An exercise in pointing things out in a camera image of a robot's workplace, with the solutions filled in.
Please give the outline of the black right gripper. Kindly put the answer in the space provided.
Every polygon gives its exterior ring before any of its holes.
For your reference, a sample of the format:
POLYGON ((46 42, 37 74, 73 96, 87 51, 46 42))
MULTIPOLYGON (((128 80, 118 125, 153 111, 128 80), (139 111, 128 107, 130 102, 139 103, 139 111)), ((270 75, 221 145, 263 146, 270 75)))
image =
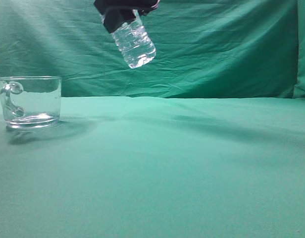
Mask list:
POLYGON ((124 23, 130 24, 139 15, 148 15, 158 8, 160 0, 95 0, 94 6, 102 17, 102 24, 108 33, 115 32, 124 23))

